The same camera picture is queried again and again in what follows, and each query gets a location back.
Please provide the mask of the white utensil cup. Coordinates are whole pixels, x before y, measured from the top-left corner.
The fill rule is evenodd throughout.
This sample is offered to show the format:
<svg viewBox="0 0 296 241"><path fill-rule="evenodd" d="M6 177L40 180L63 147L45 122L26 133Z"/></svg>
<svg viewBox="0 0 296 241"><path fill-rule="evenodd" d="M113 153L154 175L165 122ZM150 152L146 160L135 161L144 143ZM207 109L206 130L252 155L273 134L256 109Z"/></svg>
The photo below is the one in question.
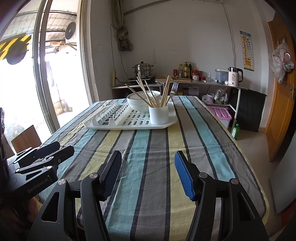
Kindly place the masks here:
<svg viewBox="0 0 296 241"><path fill-rule="evenodd" d="M164 125L169 121L169 108L164 106L161 108L149 107L149 118L152 125Z"/></svg>

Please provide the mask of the green bottle on floor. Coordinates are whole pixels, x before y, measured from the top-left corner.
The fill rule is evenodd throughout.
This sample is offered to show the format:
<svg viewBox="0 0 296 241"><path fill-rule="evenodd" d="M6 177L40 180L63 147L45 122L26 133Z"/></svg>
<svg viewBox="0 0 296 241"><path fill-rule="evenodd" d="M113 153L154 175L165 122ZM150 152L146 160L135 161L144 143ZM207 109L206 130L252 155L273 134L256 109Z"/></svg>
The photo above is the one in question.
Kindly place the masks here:
<svg viewBox="0 0 296 241"><path fill-rule="evenodd" d="M238 138L239 132L240 132L240 126L238 123L236 123L231 132L231 135L235 140Z"/></svg>

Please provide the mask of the metal fork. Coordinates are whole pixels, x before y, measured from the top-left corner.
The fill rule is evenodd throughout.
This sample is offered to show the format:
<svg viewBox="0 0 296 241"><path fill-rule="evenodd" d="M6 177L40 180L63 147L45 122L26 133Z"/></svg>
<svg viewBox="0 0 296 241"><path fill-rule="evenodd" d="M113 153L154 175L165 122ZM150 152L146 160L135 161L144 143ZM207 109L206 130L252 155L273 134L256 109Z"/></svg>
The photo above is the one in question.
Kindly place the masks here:
<svg viewBox="0 0 296 241"><path fill-rule="evenodd" d="M178 82L174 82L172 87L171 87L171 92L169 94L168 99L166 100L166 104L168 104L169 100L176 95L177 91L178 91L178 87L179 87L179 83Z"/></svg>

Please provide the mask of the metal kitchen shelf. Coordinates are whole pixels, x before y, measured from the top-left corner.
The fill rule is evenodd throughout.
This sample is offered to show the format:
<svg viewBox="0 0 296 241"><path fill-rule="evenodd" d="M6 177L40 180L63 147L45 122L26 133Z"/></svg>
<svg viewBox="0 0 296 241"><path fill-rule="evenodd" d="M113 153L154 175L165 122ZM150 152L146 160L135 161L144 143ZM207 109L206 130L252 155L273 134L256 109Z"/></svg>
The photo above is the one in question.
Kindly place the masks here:
<svg viewBox="0 0 296 241"><path fill-rule="evenodd" d="M179 83L177 95L188 95L188 96L199 96L199 90L200 87L204 87L206 90L210 89L212 86L217 87L217 88L225 88L225 89L237 89L238 90L238 97L236 101L236 105L232 105L230 103L230 99L226 101L226 104L218 104L218 106L228 106L234 111L234 118L237 118L238 115L238 109L239 109L239 103L240 103L240 95L241 95L241 90L243 90L242 87L238 86L229 86L229 85L224 85L224 84L219 84L218 82L215 81L196 81L196 82L190 82L190 83ZM125 83L129 85L133 90L136 92L142 91L139 85L130 85L128 82ZM126 86L121 85L121 86L116 86L116 87L111 87L113 97L114 98L126 98L128 96L127 92L130 91ZM159 91L163 93L163 89L165 87L165 82L156 82L156 84L149 84L149 87L151 90L154 90L155 88L157 89L156 91Z"/></svg>

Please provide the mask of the dark sauce bottle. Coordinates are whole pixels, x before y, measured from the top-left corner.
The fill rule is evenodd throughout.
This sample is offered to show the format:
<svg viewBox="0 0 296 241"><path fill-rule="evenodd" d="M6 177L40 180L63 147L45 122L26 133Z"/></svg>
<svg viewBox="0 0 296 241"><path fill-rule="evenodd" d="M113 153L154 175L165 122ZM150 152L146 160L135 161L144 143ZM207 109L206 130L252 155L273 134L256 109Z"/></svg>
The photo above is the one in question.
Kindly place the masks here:
<svg viewBox="0 0 296 241"><path fill-rule="evenodd" d="M188 76L189 78L192 80L193 79L193 74L192 74L192 64L191 64L191 61L189 61L189 64L188 64Z"/></svg>

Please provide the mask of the wooden chair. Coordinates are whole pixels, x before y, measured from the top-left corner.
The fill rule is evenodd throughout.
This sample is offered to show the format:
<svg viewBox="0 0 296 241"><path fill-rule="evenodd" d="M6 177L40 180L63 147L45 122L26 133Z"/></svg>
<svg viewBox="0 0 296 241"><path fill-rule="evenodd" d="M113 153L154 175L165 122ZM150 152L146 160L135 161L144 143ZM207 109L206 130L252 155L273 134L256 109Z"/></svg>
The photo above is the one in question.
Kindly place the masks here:
<svg viewBox="0 0 296 241"><path fill-rule="evenodd" d="M29 128L21 132L14 139L12 139L11 144L16 153L20 153L27 148L39 147L42 143L35 127L31 125Z"/></svg>

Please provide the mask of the small white inner bowl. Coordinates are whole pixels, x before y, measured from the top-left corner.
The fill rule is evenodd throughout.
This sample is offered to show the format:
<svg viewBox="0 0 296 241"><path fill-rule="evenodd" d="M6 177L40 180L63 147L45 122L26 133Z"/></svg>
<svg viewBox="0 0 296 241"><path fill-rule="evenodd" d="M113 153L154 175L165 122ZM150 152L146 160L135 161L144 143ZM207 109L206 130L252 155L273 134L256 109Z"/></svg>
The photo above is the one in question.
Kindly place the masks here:
<svg viewBox="0 0 296 241"><path fill-rule="evenodd" d="M161 93L160 93L159 91L155 91L155 90L153 90L152 92L153 92L154 97L155 97L156 99L161 95ZM139 93L142 97L146 98L146 96L144 95L144 92L143 92L143 91L140 91L140 92L138 92L138 93ZM127 98L128 98L128 99L140 99L140 98L139 98L138 96L136 96L134 93L128 95Z"/></svg>

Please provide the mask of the outdoor fan unit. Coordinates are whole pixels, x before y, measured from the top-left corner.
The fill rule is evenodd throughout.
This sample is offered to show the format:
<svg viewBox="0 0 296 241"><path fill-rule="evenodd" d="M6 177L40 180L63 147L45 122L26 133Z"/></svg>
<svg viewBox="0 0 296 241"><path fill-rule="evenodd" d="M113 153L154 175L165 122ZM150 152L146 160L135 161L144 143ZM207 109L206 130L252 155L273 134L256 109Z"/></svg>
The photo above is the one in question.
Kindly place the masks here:
<svg viewBox="0 0 296 241"><path fill-rule="evenodd" d="M76 22L71 22L65 31L66 43L76 43Z"/></svg>

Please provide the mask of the wooden door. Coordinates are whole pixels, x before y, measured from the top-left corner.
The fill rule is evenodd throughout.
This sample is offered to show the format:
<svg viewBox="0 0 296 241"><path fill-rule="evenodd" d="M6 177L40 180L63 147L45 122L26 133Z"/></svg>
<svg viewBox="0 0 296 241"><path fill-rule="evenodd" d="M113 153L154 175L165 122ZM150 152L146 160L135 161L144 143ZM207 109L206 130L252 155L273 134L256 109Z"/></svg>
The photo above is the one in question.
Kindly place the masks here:
<svg viewBox="0 0 296 241"><path fill-rule="evenodd" d="M268 23L273 47L280 45L282 40L287 43L293 63L295 63L294 40L281 16L276 13ZM277 80L274 84L273 102L264 131L267 137L269 161L273 162L286 136L295 105L295 70L287 73L282 83Z"/></svg>

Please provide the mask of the striped tablecloth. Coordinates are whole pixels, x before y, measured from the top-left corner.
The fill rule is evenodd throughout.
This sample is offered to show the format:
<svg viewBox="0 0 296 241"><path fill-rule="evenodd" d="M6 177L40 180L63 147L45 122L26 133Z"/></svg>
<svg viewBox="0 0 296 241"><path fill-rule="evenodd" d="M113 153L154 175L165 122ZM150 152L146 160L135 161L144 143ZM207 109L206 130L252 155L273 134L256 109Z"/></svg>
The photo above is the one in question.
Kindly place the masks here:
<svg viewBox="0 0 296 241"><path fill-rule="evenodd" d="M171 99L177 122L161 130L89 130L83 121L109 101L92 104L47 143L72 145L74 155L60 164L57 175L69 182L99 170L114 151L122 154L114 190L102 202L112 240L185 240L195 204L185 195L174 164L181 150L201 172L228 181L237 178L263 221L269 204L253 168L238 143L193 96Z"/></svg>

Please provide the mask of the wooden chopstick three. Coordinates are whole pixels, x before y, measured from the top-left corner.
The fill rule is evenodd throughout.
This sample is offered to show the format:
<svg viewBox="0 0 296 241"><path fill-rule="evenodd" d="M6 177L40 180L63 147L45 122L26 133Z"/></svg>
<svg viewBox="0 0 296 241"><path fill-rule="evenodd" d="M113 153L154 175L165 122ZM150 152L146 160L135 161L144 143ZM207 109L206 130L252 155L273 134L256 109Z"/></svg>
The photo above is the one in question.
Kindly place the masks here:
<svg viewBox="0 0 296 241"><path fill-rule="evenodd" d="M159 104L158 104L158 102L156 101L156 99L155 99L155 97L154 97L154 94L153 94L153 92L152 92L151 88L149 87L149 85L148 85L148 83L147 83L146 80L145 80L145 84L146 84L146 86L147 86L149 92L151 93L152 99L154 100L154 107L155 107L155 108L158 108L158 107L159 107Z"/></svg>

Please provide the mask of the wooden chopstick nine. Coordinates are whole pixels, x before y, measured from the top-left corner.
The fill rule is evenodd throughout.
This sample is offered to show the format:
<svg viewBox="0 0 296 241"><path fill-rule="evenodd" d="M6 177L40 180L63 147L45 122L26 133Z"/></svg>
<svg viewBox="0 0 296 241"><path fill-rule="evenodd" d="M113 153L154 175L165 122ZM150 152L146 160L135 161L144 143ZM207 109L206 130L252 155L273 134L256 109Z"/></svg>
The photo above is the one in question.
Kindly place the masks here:
<svg viewBox="0 0 296 241"><path fill-rule="evenodd" d="M141 81L141 80L137 80L137 83L138 83L138 85L141 87L141 89L143 90L143 92L144 92L144 94L145 94L147 100L149 101L149 106L150 106L151 108L155 108L155 107L156 107L156 103L155 103L155 102L151 99L151 97L148 95L148 93L147 93L147 91L145 90L145 87L144 87L142 81Z"/></svg>

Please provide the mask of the wooden chopstick one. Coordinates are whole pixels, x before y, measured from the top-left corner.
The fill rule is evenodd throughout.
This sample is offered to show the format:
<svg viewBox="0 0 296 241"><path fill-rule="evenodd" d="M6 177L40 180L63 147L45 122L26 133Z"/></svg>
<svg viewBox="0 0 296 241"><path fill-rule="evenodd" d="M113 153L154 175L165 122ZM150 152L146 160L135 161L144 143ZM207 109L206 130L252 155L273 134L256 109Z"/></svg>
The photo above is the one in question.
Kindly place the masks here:
<svg viewBox="0 0 296 241"><path fill-rule="evenodd" d="M147 98L142 97L138 92L133 90L129 85L125 84L125 86L149 106L149 101L147 100Z"/></svg>

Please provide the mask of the stainless steel steamer pot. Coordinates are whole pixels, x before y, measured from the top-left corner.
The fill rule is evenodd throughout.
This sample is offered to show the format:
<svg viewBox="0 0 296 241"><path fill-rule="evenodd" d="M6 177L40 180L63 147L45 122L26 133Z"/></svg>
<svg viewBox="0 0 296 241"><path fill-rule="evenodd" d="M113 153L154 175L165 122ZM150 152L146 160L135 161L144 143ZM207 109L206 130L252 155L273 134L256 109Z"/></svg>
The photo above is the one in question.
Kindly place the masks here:
<svg viewBox="0 0 296 241"><path fill-rule="evenodd" d="M154 65L141 61L139 64L133 66L134 74L136 77L139 76L140 78L150 77L152 75L153 66Z"/></svg>

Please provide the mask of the white plastic dish rack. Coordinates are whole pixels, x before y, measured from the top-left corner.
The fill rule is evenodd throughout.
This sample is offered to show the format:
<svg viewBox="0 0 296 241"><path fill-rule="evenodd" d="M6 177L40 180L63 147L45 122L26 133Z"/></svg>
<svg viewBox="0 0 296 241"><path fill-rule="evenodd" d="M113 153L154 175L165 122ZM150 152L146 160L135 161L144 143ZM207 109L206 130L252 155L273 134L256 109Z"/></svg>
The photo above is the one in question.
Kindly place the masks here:
<svg viewBox="0 0 296 241"><path fill-rule="evenodd" d="M93 130L155 130L174 125L178 119L172 102L168 103L168 121L152 124L148 113L133 110L126 102L114 101L101 110L96 110L83 121L87 129Z"/></svg>

